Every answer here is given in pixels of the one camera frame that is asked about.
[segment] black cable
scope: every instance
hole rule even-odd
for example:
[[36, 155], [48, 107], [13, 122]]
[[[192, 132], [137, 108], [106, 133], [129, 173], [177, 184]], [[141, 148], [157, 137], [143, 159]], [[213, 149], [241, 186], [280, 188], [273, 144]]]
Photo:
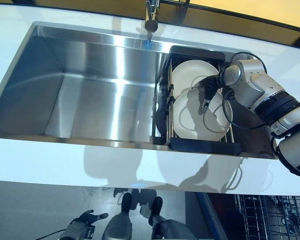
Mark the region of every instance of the black cable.
[[230, 59], [230, 64], [232, 63], [232, 60], [234, 59], [234, 56], [235, 56], [235, 55], [238, 55], [238, 54], [248, 54], [248, 55], [251, 55], [251, 56], [255, 57], [256, 59], [258, 59], [258, 60], [262, 63], [265, 73], [266, 73], [266, 74], [268, 73], [268, 72], [267, 72], [266, 65], [265, 65], [265, 63], [261, 60], [261, 58], [258, 57], [258, 56], [255, 55], [255, 54], [251, 53], [251, 52], [248, 52], [248, 51], [239, 51], [239, 52], [233, 54], [232, 57], [231, 57], [231, 59]]
[[231, 121], [230, 117], [227, 114], [225, 104], [226, 104], [226, 99], [228, 98], [229, 94], [232, 92], [233, 92], [233, 90], [228, 91], [225, 95], [223, 95], [223, 98], [222, 98], [222, 110], [223, 110], [223, 114], [224, 114], [225, 118], [228, 120], [228, 122], [231, 123], [233, 126], [236, 126], [237, 128], [243, 129], [243, 130], [255, 130], [255, 129], [259, 129], [259, 128], [265, 126], [266, 124], [263, 123], [261, 125], [254, 126], [254, 127], [244, 127], [244, 126], [240, 126], [240, 125], [234, 123], [233, 121]]
[[65, 231], [65, 230], [66, 230], [66, 229], [62, 229], [62, 230], [59, 230], [59, 231], [55, 231], [55, 232], [50, 233], [50, 234], [48, 234], [48, 235], [46, 235], [46, 236], [43, 236], [43, 237], [40, 237], [40, 238], [36, 238], [35, 240], [44, 239], [44, 238], [47, 238], [47, 237], [49, 237], [49, 236], [51, 236], [51, 235], [53, 235], [53, 234], [57, 234], [57, 233], [60, 233], [60, 232], [62, 232], [62, 231]]

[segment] dish rack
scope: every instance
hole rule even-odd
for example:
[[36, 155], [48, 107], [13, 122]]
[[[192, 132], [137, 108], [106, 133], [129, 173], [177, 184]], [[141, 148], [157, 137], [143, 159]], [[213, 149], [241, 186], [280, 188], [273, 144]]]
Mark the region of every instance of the dish rack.
[[214, 153], [225, 155], [239, 155], [241, 146], [234, 140], [232, 127], [219, 141], [197, 140], [180, 138], [174, 132], [174, 86], [172, 84], [172, 71], [182, 62], [187, 60], [202, 60], [220, 69], [225, 62], [222, 52], [212, 52], [203, 49], [193, 49], [182, 46], [173, 46], [167, 61], [167, 98], [166, 98], [166, 139], [165, 145], [181, 152]]
[[300, 196], [235, 195], [247, 240], [300, 240]]

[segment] floor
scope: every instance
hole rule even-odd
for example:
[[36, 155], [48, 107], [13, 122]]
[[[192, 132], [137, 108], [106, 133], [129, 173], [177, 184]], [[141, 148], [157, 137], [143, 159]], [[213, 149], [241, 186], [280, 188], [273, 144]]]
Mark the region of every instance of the floor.
[[[132, 194], [132, 239], [151, 239], [149, 206], [163, 198], [161, 215], [186, 223], [201, 239], [211, 237], [193, 192], [109, 187], [80, 187], [0, 181], [0, 240], [34, 240], [66, 228], [88, 209], [109, 217], [95, 223], [93, 239], [99, 240], [109, 220], [121, 211], [125, 192]], [[46, 240], [55, 240], [57, 233]]]

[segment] white plate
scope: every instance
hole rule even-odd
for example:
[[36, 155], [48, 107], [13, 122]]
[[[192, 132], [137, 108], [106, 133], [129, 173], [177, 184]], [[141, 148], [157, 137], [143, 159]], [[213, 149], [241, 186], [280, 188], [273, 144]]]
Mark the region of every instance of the white plate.
[[[218, 141], [228, 131], [230, 123], [222, 109], [222, 95], [217, 92], [209, 109], [199, 115], [199, 90], [193, 88], [182, 93], [173, 104], [173, 129], [183, 139]], [[228, 101], [225, 109], [232, 120], [232, 108]]]
[[218, 70], [210, 63], [201, 60], [189, 60], [179, 64], [172, 72], [171, 83], [173, 84], [173, 96], [190, 90], [202, 79], [217, 75]]

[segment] black dish rack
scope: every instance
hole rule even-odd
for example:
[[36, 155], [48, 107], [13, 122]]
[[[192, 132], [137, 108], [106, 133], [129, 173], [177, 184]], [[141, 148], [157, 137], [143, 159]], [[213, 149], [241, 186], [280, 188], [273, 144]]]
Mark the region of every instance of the black dish rack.
[[216, 69], [228, 64], [225, 54], [218, 51], [210, 51], [184, 46], [173, 46], [170, 50], [169, 58], [165, 66], [166, 75], [156, 84], [156, 91], [159, 91], [161, 101], [158, 110], [155, 112], [155, 126], [164, 137], [153, 137], [155, 144], [165, 144], [172, 150], [194, 153], [214, 153], [224, 155], [239, 155], [241, 153], [240, 143], [234, 141], [232, 127], [220, 141], [207, 141], [180, 138], [174, 132], [173, 126], [173, 103], [174, 86], [171, 82], [172, 71], [179, 64], [188, 60], [202, 60]]

